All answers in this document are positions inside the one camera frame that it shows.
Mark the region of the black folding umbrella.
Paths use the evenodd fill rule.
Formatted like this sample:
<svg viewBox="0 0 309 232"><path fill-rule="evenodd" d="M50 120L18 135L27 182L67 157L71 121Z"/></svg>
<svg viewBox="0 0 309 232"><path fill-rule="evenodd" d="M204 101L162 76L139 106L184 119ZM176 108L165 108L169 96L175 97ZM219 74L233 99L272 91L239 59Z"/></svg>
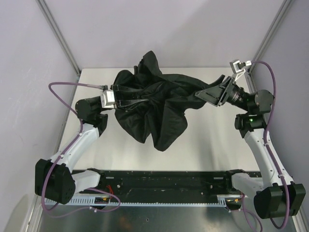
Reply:
<svg viewBox="0 0 309 232"><path fill-rule="evenodd" d="M135 140L152 137L154 148L167 150L186 130L187 109L200 109L205 101L195 93L208 84L183 74L163 74L153 51L147 52L134 72L120 71L113 83L123 100L138 100L134 109L118 108L115 117Z"/></svg>

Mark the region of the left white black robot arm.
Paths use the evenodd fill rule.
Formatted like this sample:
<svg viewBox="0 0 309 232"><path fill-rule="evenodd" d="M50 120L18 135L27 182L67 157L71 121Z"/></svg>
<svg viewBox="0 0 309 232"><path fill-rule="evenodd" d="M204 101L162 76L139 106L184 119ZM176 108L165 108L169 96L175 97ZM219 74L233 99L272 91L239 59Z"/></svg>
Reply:
<svg viewBox="0 0 309 232"><path fill-rule="evenodd" d="M99 172L86 170L73 174L73 169L83 153L107 127L108 115L102 114L102 110L99 96L76 102L75 111L81 121L80 129L64 149L50 159L40 159L36 163L35 194L56 203L67 204L74 194L99 185Z"/></svg>

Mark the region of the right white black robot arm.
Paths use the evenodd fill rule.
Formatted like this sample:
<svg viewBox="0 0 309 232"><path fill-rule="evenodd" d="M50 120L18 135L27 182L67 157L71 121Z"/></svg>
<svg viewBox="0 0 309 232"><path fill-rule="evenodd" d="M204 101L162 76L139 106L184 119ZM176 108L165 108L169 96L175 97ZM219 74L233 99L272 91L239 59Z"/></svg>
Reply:
<svg viewBox="0 0 309 232"><path fill-rule="evenodd" d="M195 96L214 106L226 102L246 111L235 118L235 129L250 147L262 182L244 171L231 171L232 188L253 200L262 219L297 215L306 195L303 184L297 184L287 173L273 147L264 114L271 112L274 96L267 90L247 93L233 77L221 77L215 85L198 91Z"/></svg>

